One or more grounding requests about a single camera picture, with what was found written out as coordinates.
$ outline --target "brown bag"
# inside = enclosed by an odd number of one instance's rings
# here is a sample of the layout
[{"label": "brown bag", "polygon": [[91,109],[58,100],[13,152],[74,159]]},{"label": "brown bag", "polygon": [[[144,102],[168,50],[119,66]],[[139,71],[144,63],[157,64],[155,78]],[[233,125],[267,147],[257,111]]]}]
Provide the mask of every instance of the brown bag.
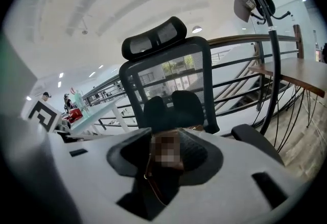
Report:
[{"label": "brown bag", "polygon": [[[189,129],[203,131],[203,126],[192,126]],[[153,167],[172,168],[182,175],[184,172],[184,164],[180,155],[180,137],[178,129],[158,132],[153,134],[150,143],[150,154],[145,170],[144,178],[148,180],[151,189],[157,199],[167,205],[165,196],[160,191],[154,176]]]}]

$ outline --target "desk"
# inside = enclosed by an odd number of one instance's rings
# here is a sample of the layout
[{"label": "desk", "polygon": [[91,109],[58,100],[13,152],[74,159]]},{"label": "desk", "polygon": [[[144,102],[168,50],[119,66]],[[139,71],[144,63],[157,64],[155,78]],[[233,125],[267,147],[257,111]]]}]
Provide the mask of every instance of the desk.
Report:
[{"label": "desk", "polygon": [[[249,67],[250,71],[273,76],[273,62]],[[281,60],[281,79],[307,89],[320,97],[327,91],[327,64],[301,58]]]},{"label": "desk", "polygon": [[99,131],[94,126],[94,122],[99,120],[101,117],[106,115],[109,111],[112,110],[113,114],[117,118],[119,124],[122,126],[125,132],[129,132],[129,128],[126,125],[124,119],[121,116],[121,113],[116,107],[116,101],[112,100],[110,102],[105,102],[98,104],[92,107],[89,107],[89,111],[83,112],[83,117],[76,122],[72,123],[72,135],[80,134],[82,131],[86,130],[90,126],[96,131],[97,134],[100,134]]}]

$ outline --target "white desk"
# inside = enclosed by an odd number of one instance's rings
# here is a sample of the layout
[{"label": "white desk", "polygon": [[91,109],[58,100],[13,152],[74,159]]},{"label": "white desk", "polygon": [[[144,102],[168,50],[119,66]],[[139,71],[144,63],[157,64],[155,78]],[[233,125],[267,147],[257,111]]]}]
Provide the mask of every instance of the white desk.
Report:
[{"label": "white desk", "polygon": [[109,111],[112,110],[113,114],[117,118],[119,124],[122,126],[125,132],[129,132],[129,128],[126,125],[124,119],[121,116],[121,113],[116,107],[116,101],[112,100],[110,102],[105,102],[102,104],[98,104],[92,107],[89,107],[89,111],[83,112],[83,117],[77,120],[76,122],[72,123],[72,135],[77,135],[83,132],[84,130],[88,129],[90,126],[96,131],[97,134],[100,135],[97,128],[94,126],[94,122],[98,121],[101,117],[106,115]]}]

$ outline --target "chair armrest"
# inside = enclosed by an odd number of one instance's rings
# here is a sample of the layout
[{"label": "chair armrest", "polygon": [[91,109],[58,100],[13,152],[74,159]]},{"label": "chair armrest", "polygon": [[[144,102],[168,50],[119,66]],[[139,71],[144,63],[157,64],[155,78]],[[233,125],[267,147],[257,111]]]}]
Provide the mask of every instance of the chair armrest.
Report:
[{"label": "chair armrest", "polygon": [[282,165],[284,165],[281,156],[277,150],[270,144],[270,142],[261,135],[256,129],[247,124],[241,124],[231,130],[231,134],[236,140],[251,144],[258,148],[268,156],[272,157]]}]

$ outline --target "black and white sign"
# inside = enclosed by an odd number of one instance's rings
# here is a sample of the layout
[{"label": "black and white sign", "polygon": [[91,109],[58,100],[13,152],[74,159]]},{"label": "black and white sign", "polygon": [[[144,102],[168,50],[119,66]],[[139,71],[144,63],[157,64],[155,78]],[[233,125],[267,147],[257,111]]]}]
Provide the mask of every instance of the black and white sign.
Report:
[{"label": "black and white sign", "polygon": [[29,112],[28,118],[41,124],[47,132],[52,132],[59,120],[60,114],[47,105],[44,101],[38,100]]}]

